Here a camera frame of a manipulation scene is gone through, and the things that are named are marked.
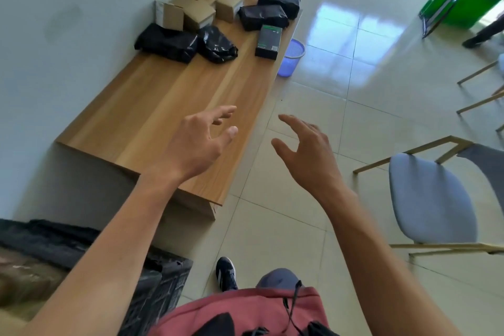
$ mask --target wall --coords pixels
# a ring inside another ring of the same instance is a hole
[[[132,182],[52,142],[133,57],[154,0],[0,1],[0,218],[104,225]]]

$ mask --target blue trash can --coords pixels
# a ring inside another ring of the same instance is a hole
[[[281,77],[290,77],[294,73],[301,57],[304,56],[304,44],[299,40],[292,39],[285,51],[285,57],[282,60],[278,75]]]

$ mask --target pink garment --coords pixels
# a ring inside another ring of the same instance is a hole
[[[293,295],[294,290],[249,288],[208,296],[167,314],[151,329],[149,336],[192,336],[207,321],[225,312],[230,313],[237,336],[257,327],[267,328],[269,335],[281,334],[289,322],[283,298],[288,299],[290,311]],[[293,322],[300,329],[306,329],[311,321],[318,321],[329,327],[325,314],[317,290],[313,287],[301,287],[292,313]],[[285,334],[298,336],[292,323]]]

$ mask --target wall stain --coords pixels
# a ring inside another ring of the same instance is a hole
[[[52,44],[82,19],[82,9],[73,4],[54,14],[44,27],[44,36]]]

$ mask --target wooden table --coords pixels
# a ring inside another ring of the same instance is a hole
[[[200,55],[186,65],[138,53],[56,141],[141,174],[165,149],[184,116],[236,105],[231,119],[211,129],[218,136],[237,126],[234,141],[209,170],[184,182],[175,194],[186,206],[214,218],[300,16],[283,31],[276,61],[255,56],[258,31],[245,32],[239,21],[214,22],[238,47],[238,57],[224,64]]]

